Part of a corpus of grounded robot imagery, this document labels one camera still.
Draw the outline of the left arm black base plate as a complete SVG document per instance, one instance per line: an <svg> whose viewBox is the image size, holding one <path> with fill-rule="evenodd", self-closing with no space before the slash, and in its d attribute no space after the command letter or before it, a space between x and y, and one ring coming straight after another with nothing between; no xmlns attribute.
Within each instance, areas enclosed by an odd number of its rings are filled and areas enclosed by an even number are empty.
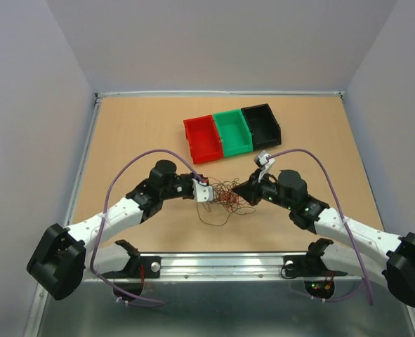
<svg viewBox="0 0 415 337"><path fill-rule="evenodd" d="M125 263L117 267L106 267L103 271L99 268L102 276L108 279L159 279L162 266L161 256L134 256L129 257Z"/></svg>

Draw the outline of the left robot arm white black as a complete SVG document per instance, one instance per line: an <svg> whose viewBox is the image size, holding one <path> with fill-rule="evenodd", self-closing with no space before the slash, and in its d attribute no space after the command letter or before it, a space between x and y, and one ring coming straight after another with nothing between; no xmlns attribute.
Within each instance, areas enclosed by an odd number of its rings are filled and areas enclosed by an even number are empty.
<svg viewBox="0 0 415 337"><path fill-rule="evenodd" d="M86 278L105 278L109 272L130 277L138 271L137 250L126 241L106 249L100 245L125 229L144 223L172 199L207 202L213 188L195 172L177 174L176 164L159 160L149 176L116 204L79 223L49 226L28 264L27 272L55 300L72 294Z"/></svg>

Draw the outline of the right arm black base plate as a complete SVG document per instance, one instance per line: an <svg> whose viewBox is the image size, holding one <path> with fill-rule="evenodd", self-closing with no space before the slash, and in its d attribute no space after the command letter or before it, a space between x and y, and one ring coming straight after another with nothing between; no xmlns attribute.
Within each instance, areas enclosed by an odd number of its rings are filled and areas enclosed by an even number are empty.
<svg viewBox="0 0 415 337"><path fill-rule="evenodd" d="M281 274L288 279L297 277L330 277L347 276L346 272L330 270L318 257L310 257L307 254L289 254L284 256L284 264Z"/></svg>

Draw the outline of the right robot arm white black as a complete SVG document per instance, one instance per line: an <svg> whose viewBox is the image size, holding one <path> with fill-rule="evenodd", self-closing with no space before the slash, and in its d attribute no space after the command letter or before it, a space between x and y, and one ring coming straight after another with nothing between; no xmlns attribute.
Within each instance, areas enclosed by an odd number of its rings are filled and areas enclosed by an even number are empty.
<svg viewBox="0 0 415 337"><path fill-rule="evenodd" d="M255 171L233 191L252 206L265 200L289 210L297 227L320 236L305 257L310 272L339 271L376 282L415 308L415 233L387 233L341 217L311 196L307 183L293 170L282 170L277 177Z"/></svg>

